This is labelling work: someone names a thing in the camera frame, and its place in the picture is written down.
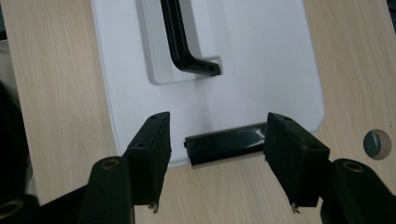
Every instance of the white tray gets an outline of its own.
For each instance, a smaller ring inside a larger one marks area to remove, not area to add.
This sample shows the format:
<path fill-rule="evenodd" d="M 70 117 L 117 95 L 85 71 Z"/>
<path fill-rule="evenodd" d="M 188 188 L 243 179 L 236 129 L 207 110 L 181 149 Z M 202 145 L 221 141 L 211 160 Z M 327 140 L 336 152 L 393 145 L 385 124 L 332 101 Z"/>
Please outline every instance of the white tray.
<path fill-rule="evenodd" d="M 163 111 L 171 113 L 171 165 L 188 162 L 185 137 L 261 123 L 268 112 L 318 128 L 324 106 L 303 0 L 180 1 L 191 51 L 215 59 L 222 75 L 175 68 L 160 0 L 92 0 L 120 154 Z"/>

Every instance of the wooden table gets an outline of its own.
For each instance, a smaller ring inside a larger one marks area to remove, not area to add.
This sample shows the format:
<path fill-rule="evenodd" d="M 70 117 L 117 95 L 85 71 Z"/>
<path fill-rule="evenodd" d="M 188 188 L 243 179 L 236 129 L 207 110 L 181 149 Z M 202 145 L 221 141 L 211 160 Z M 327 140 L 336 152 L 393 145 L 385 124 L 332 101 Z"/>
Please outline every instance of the wooden table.
<path fill-rule="evenodd" d="M 324 93 L 317 137 L 331 159 L 372 167 L 396 193 L 396 153 L 362 147 L 372 129 L 396 142 L 396 39 L 385 0 L 305 0 Z M 87 182 L 116 154 L 90 0 L 2 0 L 40 202 Z M 161 208 L 137 207 L 137 223 L 319 223 L 294 215 L 263 157 L 202 169 L 169 169 Z"/>

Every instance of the round hole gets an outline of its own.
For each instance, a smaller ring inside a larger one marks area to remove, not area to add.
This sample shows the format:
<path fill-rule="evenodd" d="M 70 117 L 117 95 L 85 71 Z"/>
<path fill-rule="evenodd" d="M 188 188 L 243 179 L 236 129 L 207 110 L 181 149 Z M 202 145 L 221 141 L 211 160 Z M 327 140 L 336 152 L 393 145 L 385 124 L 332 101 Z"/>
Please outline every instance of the round hole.
<path fill-rule="evenodd" d="M 364 171 L 363 167 L 361 167 L 359 164 L 353 161 L 344 161 L 343 163 L 344 167 L 347 169 L 356 172 L 356 173 L 361 173 Z"/>
<path fill-rule="evenodd" d="M 392 142 L 387 133 L 374 129 L 364 136 L 363 148 L 370 158 L 380 161 L 384 160 L 392 151 Z"/>
<path fill-rule="evenodd" d="M 114 167 L 118 166 L 119 164 L 120 164 L 120 161 L 115 160 L 115 159 L 110 159 L 110 160 L 102 162 L 102 168 L 105 170 L 110 170 L 110 169 L 113 169 Z"/>
<path fill-rule="evenodd" d="M 23 208 L 23 201 L 20 199 L 9 201 L 0 206 L 0 219 L 10 217 Z"/>

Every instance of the black handle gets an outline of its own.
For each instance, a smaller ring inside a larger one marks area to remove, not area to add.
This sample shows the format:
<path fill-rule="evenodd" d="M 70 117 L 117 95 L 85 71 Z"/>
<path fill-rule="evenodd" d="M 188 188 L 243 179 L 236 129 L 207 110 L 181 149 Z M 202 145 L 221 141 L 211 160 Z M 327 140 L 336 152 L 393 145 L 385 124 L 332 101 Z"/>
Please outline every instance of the black handle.
<path fill-rule="evenodd" d="M 219 65 L 194 58 L 189 50 L 178 0 L 161 0 L 172 62 L 181 71 L 220 75 Z"/>

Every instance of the white plastic surface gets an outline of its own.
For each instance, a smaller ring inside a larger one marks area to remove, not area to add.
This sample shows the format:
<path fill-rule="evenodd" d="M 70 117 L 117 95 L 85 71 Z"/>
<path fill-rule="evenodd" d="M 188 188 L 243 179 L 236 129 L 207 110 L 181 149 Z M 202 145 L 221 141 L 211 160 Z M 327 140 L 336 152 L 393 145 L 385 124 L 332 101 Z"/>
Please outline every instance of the white plastic surface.
<path fill-rule="evenodd" d="M 180 79 L 172 77 L 170 55 L 160 61 L 171 78 L 153 81 L 161 66 L 152 54 L 168 46 L 164 27 L 161 44 L 149 38 L 154 30 L 142 1 L 92 0 L 120 154 L 145 120 L 163 111 L 171 113 L 171 165 L 188 162 L 185 137 L 261 123 L 268 112 L 318 128 L 324 105 L 303 0 L 180 0 L 192 7 L 199 58 L 218 58 L 222 75 L 173 84 Z"/>

